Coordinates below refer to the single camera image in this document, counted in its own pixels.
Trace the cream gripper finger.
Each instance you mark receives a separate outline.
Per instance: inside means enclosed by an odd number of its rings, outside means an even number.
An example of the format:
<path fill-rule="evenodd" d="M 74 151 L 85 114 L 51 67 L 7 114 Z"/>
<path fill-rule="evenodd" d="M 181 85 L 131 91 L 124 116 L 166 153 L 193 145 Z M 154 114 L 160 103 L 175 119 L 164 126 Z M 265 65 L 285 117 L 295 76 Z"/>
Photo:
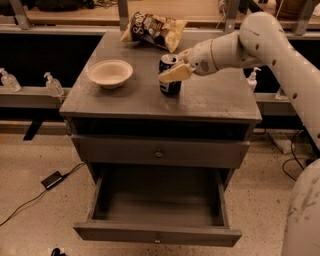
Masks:
<path fill-rule="evenodd" d="M 194 72 L 194 68 L 190 64 L 179 64 L 165 70 L 158 75 L 158 78 L 163 83 L 171 83 L 176 81 L 184 81 L 189 79 Z"/>
<path fill-rule="evenodd" d="M 189 55 L 191 49 L 186 49 L 178 54 L 178 59 L 181 61 L 185 61 L 187 56 Z"/>

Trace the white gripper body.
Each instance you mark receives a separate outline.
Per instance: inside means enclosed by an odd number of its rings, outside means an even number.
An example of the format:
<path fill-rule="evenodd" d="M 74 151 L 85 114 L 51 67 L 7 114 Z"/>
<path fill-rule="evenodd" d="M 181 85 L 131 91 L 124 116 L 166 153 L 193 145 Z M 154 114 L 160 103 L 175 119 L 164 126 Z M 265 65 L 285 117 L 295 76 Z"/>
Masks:
<path fill-rule="evenodd" d="M 187 61 L 196 75 L 206 76 L 216 73 L 218 68 L 213 57 L 213 40 L 205 40 L 193 46 L 187 55 Z"/>

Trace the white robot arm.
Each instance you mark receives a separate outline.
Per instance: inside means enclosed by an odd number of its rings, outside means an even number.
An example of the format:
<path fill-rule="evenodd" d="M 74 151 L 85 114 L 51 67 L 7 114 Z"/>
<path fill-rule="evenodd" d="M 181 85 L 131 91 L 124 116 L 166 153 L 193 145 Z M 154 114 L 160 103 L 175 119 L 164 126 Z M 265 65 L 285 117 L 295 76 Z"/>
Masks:
<path fill-rule="evenodd" d="M 207 76 L 224 68 L 266 65 L 320 148 L 320 70 L 288 41 L 278 20 L 266 12 L 248 15 L 240 29 L 202 41 L 178 54 L 159 74 L 163 83 Z M 298 177 L 289 201 L 281 256 L 320 256 L 320 159 Z"/>

